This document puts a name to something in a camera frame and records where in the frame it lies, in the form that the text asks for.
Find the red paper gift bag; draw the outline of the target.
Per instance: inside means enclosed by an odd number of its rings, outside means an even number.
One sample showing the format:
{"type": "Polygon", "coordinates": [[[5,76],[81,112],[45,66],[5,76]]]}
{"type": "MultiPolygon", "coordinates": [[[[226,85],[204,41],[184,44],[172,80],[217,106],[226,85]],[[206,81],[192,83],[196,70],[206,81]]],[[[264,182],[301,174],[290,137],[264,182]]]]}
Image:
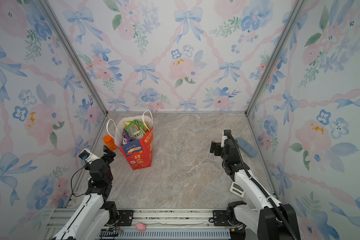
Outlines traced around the red paper gift bag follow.
{"type": "Polygon", "coordinates": [[[154,122],[151,111],[146,110],[142,115],[135,117],[123,118],[118,123],[109,119],[106,130],[108,135],[112,136],[115,144],[133,170],[149,168],[153,159],[153,139],[154,139],[154,122]],[[140,140],[130,141],[123,145],[123,131],[125,128],[124,121],[138,120],[143,123],[149,130],[148,133],[140,140]]]}

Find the small green snack packet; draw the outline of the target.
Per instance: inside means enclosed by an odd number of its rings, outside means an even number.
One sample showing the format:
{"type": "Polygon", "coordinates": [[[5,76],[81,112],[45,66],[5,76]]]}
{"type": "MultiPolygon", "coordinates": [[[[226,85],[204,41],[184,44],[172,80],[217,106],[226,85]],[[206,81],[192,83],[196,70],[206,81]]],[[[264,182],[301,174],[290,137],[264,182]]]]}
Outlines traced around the small green snack packet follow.
{"type": "Polygon", "coordinates": [[[132,123],[124,128],[132,141],[140,140],[146,133],[149,132],[148,128],[138,120],[131,121],[132,123]]]}

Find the purple Fox's berries candy bag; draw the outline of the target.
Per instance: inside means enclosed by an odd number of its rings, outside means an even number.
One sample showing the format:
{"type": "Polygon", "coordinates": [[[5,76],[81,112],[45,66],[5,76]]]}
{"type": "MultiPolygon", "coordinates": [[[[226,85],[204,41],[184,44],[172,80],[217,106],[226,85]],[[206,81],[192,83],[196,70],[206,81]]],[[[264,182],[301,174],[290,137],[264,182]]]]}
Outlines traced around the purple Fox's berries candy bag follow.
{"type": "Polygon", "coordinates": [[[126,145],[131,141],[131,138],[129,137],[126,131],[123,131],[122,137],[123,137],[123,145],[126,145]]]}

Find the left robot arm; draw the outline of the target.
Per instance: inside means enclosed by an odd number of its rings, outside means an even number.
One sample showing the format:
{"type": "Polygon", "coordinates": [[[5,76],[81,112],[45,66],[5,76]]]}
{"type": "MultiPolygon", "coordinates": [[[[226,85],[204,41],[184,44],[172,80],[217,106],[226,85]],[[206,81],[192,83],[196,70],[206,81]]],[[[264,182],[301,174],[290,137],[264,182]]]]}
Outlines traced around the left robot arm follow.
{"type": "Polygon", "coordinates": [[[103,227],[115,227],[119,223],[120,215],[115,202],[107,200],[114,179],[110,163],[116,153],[106,145],[103,152],[101,157],[87,149],[79,154],[85,162],[85,170],[90,173],[88,189],[80,206],[53,240],[95,240],[103,227]]]}

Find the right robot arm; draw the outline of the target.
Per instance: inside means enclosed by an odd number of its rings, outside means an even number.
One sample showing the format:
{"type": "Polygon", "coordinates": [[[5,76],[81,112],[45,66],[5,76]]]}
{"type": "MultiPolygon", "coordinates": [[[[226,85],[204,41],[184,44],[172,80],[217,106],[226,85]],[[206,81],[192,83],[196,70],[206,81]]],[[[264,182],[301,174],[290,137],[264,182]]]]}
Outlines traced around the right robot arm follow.
{"type": "Polygon", "coordinates": [[[229,203],[224,214],[234,230],[250,229],[259,240],[300,240],[297,214],[290,204],[282,204],[255,178],[244,162],[239,144],[229,132],[222,142],[211,142],[210,152],[222,158],[222,167],[254,204],[244,201],[229,203]]]}

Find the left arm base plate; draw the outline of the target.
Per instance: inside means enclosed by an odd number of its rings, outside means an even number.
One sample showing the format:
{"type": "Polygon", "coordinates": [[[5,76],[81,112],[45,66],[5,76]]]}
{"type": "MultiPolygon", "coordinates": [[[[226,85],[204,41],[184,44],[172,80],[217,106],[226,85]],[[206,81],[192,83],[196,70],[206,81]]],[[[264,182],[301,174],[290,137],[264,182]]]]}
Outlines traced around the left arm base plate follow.
{"type": "Polygon", "coordinates": [[[132,225],[135,211],[116,210],[115,212],[100,209],[92,220],[93,224],[103,224],[102,227],[130,227],[132,225]]]}

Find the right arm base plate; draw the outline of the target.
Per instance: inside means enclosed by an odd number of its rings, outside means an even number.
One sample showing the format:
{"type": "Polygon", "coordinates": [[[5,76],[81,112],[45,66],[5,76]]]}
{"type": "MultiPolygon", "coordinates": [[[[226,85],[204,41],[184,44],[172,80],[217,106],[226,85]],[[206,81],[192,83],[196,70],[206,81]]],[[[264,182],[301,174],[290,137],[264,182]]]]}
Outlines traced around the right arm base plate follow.
{"type": "Polygon", "coordinates": [[[237,228],[243,225],[243,223],[234,219],[233,216],[227,213],[227,210],[213,210],[213,216],[209,219],[209,223],[215,227],[231,227],[237,228]]]}

